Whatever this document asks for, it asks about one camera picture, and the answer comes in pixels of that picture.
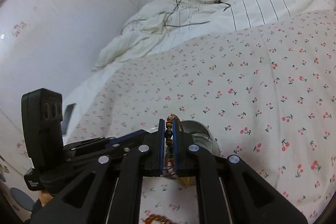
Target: bedding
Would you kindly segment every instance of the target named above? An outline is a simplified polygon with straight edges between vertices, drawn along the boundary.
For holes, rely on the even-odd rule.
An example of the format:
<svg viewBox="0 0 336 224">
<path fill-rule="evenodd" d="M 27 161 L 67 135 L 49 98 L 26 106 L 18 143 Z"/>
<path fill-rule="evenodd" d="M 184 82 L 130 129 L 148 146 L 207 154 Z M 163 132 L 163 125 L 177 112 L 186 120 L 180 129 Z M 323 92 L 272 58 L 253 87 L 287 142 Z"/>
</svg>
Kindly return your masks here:
<svg viewBox="0 0 336 224">
<path fill-rule="evenodd" d="M 192 37 L 233 31 L 333 9 L 335 0 L 155 0 L 125 24 L 122 34 L 100 51 L 94 70 L 169 49 Z"/>
<path fill-rule="evenodd" d="M 336 13 L 319 10 L 132 59 L 105 81 L 70 141 L 148 130 L 178 113 L 205 124 L 222 157 L 238 154 L 312 223 L 336 188 L 335 27 Z M 197 223 L 195 194 L 145 180 L 141 218 Z"/>
</svg>

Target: cherry pattern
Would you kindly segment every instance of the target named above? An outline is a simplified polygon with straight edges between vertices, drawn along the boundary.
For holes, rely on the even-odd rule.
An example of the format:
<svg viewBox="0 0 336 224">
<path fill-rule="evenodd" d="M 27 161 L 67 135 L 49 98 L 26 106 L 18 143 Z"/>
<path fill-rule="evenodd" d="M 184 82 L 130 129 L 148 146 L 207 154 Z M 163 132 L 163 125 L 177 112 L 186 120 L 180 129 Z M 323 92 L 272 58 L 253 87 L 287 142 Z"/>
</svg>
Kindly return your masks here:
<svg viewBox="0 0 336 224">
<path fill-rule="evenodd" d="M 303 13 L 122 63 L 69 140 L 121 137 L 178 113 L 204 124 L 221 157 L 239 155 L 312 224 L 336 189 L 335 28 L 332 10 Z M 196 223 L 194 186 L 155 179 L 144 180 L 140 216 L 181 221 L 192 212 L 185 220 Z"/>
</svg>

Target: white wall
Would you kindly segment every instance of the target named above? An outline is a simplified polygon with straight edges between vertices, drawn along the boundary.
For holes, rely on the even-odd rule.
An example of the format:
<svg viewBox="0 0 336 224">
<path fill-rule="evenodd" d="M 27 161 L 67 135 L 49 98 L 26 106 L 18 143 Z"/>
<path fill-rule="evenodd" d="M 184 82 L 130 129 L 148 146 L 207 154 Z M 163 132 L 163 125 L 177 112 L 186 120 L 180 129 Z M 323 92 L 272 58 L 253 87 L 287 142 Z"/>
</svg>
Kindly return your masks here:
<svg viewBox="0 0 336 224">
<path fill-rule="evenodd" d="M 0 0 L 2 118 L 21 131 L 24 93 L 44 87 L 66 97 L 91 75 L 99 51 L 124 22 L 149 1 Z M 0 127 L 3 134 L 10 132 Z"/>
</svg>

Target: white label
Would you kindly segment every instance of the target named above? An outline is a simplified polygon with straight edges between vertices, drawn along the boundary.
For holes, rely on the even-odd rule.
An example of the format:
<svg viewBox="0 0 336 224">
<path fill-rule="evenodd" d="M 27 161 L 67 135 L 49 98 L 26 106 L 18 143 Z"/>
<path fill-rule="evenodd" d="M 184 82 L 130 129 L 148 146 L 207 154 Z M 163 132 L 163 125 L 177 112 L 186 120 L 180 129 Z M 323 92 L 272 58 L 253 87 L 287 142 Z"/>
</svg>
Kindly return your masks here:
<svg viewBox="0 0 336 224">
<path fill-rule="evenodd" d="M 32 186 L 32 187 L 36 187 L 36 186 L 39 185 L 38 182 L 32 182 L 31 180 L 28 180 L 28 182 L 29 182 L 30 186 Z"/>
<path fill-rule="evenodd" d="M 34 168 L 34 164 L 33 164 L 32 159 L 31 159 L 31 158 L 28 158 L 28 159 L 29 159 L 29 161 L 30 161 L 30 165 L 31 165 L 31 167 L 32 167 L 33 169 L 35 169 L 35 168 Z"/>
</svg>

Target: human hand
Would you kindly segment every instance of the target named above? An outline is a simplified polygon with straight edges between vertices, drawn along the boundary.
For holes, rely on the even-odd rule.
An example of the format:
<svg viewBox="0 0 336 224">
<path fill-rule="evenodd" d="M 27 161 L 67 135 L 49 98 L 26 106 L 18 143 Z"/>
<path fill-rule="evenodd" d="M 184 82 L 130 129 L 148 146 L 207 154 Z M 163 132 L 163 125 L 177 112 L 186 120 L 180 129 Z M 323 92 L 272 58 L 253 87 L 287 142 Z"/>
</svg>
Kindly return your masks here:
<svg viewBox="0 0 336 224">
<path fill-rule="evenodd" d="M 50 195 L 47 192 L 47 190 L 42 190 L 39 193 L 39 200 L 41 202 L 42 207 L 46 206 L 52 199 L 53 199 L 53 196 Z"/>
</svg>

